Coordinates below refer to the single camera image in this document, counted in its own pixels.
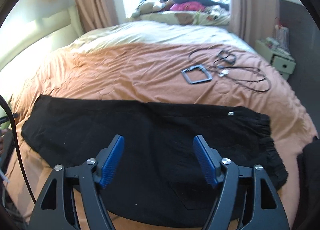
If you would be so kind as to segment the orange bed duvet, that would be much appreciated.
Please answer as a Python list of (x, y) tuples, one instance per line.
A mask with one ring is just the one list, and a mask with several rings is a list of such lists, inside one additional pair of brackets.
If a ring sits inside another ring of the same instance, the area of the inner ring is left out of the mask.
[[(210, 46), (236, 55), (238, 68), (229, 77), (189, 85), (181, 70), (190, 66), (191, 51)], [(36, 59), (14, 90), (12, 109), (17, 127), (29, 118), (40, 95), (97, 100), (245, 106), (267, 114), (271, 136), (289, 177), (281, 200), (289, 223), (299, 204), (297, 156), (317, 135), (306, 109), (289, 83), (243, 40), (219, 27), (178, 26), (138, 21), (90, 31), (71, 44)]]

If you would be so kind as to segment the pile of plush toys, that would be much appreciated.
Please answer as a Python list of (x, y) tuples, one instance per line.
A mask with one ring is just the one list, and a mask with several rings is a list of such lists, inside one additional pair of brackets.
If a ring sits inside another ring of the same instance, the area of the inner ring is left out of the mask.
[(229, 5), (213, 0), (145, 0), (127, 22), (155, 21), (169, 25), (227, 26)]

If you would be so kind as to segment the pink curtain right of window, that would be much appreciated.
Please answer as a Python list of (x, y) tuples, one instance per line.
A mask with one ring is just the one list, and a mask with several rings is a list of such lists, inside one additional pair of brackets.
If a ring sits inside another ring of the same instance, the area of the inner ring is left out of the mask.
[(272, 37), (279, 0), (231, 0), (229, 28), (247, 44)]

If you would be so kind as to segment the cream padded headboard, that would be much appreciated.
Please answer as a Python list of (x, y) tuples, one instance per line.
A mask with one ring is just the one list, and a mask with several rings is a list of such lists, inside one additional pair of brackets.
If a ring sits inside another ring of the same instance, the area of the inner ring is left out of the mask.
[(62, 41), (69, 43), (84, 34), (75, 5), (48, 18), (1, 28), (1, 69), (29, 46), (55, 32), (63, 32)]

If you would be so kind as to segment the grey square frame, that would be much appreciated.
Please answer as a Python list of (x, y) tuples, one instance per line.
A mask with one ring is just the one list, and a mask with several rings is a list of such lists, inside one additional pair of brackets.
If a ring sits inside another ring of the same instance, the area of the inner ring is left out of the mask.
[(190, 84), (201, 84), (210, 82), (213, 77), (203, 65), (193, 65), (181, 71), (185, 81)]

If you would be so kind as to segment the folded black garment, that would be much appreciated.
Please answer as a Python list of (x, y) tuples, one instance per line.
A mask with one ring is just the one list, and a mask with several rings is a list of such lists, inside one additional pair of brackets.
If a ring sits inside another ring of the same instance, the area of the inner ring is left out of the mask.
[(319, 216), (319, 138), (298, 155), (300, 199), (298, 214), (303, 221)]

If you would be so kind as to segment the black pants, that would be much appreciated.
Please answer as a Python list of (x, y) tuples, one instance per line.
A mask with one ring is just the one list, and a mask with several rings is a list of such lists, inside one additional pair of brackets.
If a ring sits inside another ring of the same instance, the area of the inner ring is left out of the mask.
[(195, 156), (197, 135), (239, 166), (262, 165), (276, 189), (287, 181), (269, 117), (245, 107), (40, 96), (22, 127), (23, 139), (51, 167), (81, 165), (117, 134), (124, 152), (101, 195), (108, 211), (130, 220), (204, 225), (216, 191)]

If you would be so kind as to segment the white bedside drawer cabinet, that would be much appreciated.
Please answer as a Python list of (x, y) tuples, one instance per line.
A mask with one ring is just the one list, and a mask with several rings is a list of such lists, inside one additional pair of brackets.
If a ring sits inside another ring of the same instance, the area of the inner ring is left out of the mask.
[(254, 50), (274, 67), (285, 80), (288, 80), (295, 70), (296, 61), (291, 54), (272, 44), (272, 42), (274, 42), (272, 38), (256, 40)]

